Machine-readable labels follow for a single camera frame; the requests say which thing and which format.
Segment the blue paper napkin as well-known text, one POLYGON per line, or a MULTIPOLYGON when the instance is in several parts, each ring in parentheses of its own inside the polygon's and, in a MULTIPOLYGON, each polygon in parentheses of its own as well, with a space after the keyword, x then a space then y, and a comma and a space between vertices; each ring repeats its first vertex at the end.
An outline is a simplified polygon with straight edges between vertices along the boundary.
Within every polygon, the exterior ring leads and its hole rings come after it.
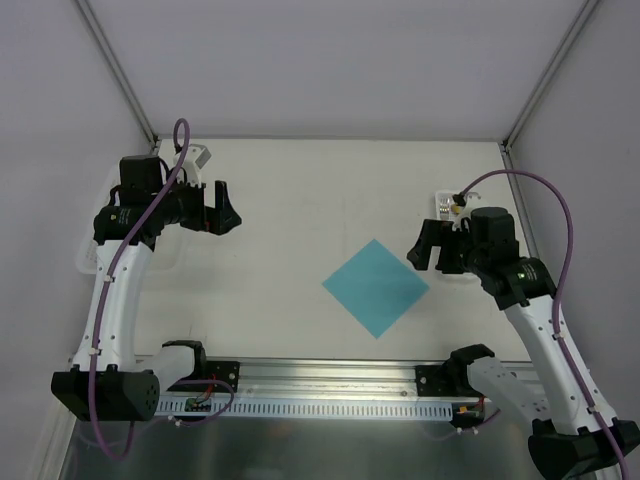
POLYGON ((428 284, 373 239, 323 287, 374 338, 380 338, 428 291, 428 284))

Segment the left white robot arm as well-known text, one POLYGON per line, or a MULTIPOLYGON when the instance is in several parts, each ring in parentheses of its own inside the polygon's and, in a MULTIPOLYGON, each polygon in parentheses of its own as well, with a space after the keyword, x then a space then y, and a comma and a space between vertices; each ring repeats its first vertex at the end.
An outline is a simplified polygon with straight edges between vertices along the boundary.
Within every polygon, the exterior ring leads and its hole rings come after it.
POLYGON ((205 191, 186 163, 168 167, 155 155, 120 160, 119 182, 93 222, 96 276, 84 336, 70 369, 51 380, 52 394, 77 419, 148 421, 165 391, 197 390, 208 381, 199 341, 170 340, 142 363, 134 353, 142 283, 163 230, 221 236, 242 223, 226 182, 215 181, 214 206, 206 204, 205 191))

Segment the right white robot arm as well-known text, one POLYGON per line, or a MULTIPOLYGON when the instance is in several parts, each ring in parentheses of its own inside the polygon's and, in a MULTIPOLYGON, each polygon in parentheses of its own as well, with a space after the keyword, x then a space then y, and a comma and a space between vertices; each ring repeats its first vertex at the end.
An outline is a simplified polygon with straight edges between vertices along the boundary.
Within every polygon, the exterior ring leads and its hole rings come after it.
POLYGON ((418 391, 489 399, 524 431, 545 479, 622 466, 639 445, 639 427, 620 419, 600 393, 561 315, 559 288, 541 260, 519 252, 512 215, 480 207, 458 223, 427 219, 407 259, 424 271, 434 248, 437 271, 472 274, 495 300, 524 344, 543 392, 530 390, 484 344, 452 351, 432 373, 417 376, 418 391))

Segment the small white utensil tray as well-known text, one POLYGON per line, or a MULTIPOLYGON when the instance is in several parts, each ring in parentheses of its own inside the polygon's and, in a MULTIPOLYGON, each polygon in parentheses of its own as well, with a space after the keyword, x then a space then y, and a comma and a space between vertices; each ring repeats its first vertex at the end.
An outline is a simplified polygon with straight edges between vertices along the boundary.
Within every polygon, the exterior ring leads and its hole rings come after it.
MULTIPOLYGON (((453 190, 438 190, 434 194, 436 219, 441 221, 454 221, 462 207, 458 207, 453 199, 456 194, 453 190)), ((449 283, 465 285, 477 283, 477 278, 471 273, 455 276, 449 283)))

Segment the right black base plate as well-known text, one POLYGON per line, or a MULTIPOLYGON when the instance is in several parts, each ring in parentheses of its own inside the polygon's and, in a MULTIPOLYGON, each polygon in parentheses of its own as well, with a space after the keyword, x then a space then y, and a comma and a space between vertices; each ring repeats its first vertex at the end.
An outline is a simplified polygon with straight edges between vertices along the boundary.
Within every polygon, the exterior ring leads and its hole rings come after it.
POLYGON ((456 387, 444 365, 416 365, 414 367, 418 397, 454 397, 456 387))

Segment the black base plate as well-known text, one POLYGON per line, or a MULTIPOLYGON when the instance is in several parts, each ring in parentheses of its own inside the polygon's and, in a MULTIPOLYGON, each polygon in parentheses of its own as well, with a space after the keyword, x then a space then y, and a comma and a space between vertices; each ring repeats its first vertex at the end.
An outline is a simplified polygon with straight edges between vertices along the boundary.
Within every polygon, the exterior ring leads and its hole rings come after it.
POLYGON ((208 359, 204 378, 226 383, 234 392, 238 390, 241 363, 234 360, 208 359))
POLYGON ((414 367, 418 397, 454 397, 456 387, 444 365, 416 365, 414 367))

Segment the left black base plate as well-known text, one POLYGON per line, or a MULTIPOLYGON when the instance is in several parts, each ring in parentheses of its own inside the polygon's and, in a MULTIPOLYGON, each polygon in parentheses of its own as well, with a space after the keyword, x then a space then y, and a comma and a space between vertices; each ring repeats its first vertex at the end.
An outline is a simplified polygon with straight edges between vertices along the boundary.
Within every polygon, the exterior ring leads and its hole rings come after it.
POLYGON ((238 390, 241 363, 234 360, 208 359, 204 378, 226 383, 234 392, 238 390))

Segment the aluminium mounting rail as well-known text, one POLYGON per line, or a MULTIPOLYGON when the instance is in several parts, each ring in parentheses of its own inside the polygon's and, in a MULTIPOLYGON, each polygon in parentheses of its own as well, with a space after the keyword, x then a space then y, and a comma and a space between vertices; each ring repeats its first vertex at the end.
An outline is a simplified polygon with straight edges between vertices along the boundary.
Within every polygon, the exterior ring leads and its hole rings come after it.
POLYGON ((439 361, 223 358, 241 363, 239 398, 466 401, 480 397, 418 397, 414 367, 439 361))

